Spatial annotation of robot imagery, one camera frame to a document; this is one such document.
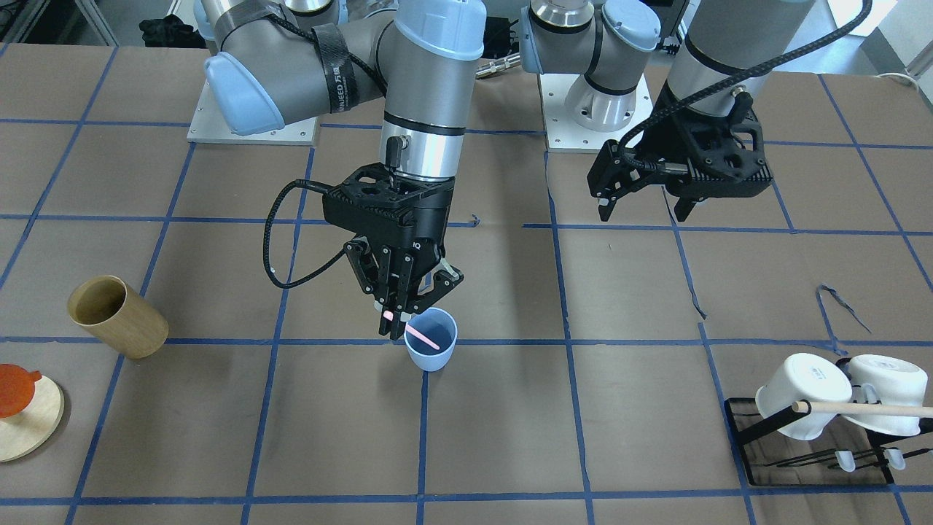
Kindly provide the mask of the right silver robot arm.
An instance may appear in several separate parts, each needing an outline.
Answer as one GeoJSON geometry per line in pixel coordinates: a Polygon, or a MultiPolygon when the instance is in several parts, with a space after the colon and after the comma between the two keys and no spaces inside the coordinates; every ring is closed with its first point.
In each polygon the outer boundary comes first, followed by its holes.
{"type": "Polygon", "coordinates": [[[445,258],[456,174],[469,123],[486,20],[480,1],[400,1],[396,9],[336,26],[302,21],[280,1],[203,1],[217,54],[206,79],[233,133],[283,129],[384,98],[379,159],[322,195],[324,219],[353,233],[343,254],[373,296],[380,335],[456,288],[445,258]]]}

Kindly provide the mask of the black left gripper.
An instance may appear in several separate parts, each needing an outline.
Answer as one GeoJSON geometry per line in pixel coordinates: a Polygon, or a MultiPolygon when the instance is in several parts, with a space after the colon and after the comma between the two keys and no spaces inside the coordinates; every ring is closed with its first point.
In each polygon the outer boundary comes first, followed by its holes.
{"type": "Polygon", "coordinates": [[[608,222],[617,201],[636,188],[640,177],[663,184],[679,197],[674,219],[683,223],[703,198],[751,198],[769,188],[773,175],[765,159],[761,126],[749,102],[727,105],[725,117],[683,109],[650,127],[636,145],[643,162],[687,164],[681,175],[639,171],[637,159],[617,140],[607,140],[589,173],[587,188],[598,200],[598,216],[608,222]]]}

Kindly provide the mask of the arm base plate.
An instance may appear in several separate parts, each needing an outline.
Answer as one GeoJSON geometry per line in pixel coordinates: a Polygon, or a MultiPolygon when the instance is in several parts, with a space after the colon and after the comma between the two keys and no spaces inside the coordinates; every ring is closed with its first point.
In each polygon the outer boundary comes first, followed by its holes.
{"type": "Polygon", "coordinates": [[[621,139],[651,114],[646,77],[633,92],[596,92],[580,74],[540,74],[542,112],[550,152],[599,152],[604,142],[621,139]]]}
{"type": "Polygon", "coordinates": [[[313,146],[319,128],[318,120],[317,117],[310,117],[301,122],[287,124],[281,130],[240,136],[227,126],[219,104],[206,81],[191,117],[187,140],[191,143],[214,145],[313,146]]]}

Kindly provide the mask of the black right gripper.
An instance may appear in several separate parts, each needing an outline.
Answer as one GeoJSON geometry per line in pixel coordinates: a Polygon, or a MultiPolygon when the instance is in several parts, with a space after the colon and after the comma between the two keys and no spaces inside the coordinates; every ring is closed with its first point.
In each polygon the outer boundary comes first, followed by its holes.
{"type": "Polygon", "coordinates": [[[322,185],[324,219],[357,236],[344,246],[359,286],[375,299],[378,333],[392,340],[406,323],[426,313],[464,281],[464,273],[441,258],[414,279],[416,243],[430,241],[445,252],[445,232],[456,180],[421,182],[383,164],[367,164],[340,184],[322,185]]]}

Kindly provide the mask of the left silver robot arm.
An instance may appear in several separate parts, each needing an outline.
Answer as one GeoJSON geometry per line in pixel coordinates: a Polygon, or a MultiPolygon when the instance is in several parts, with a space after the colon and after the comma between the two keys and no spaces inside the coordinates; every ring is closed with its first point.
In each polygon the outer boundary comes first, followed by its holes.
{"type": "MultiPolygon", "coordinates": [[[[772,185],[752,106],[812,6],[700,3],[644,129],[633,129],[640,141],[607,140],[587,173],[603,222],[624,196],[650,185],[676,196],[680,222],[709,198],[753,198],[772,185]]],[[[662,28],[640,1],[532,1],[518,20],[523,68],[576,74],[567,106],[585,127],[594,126],[596,101],[633,99],[662,28]]]]}

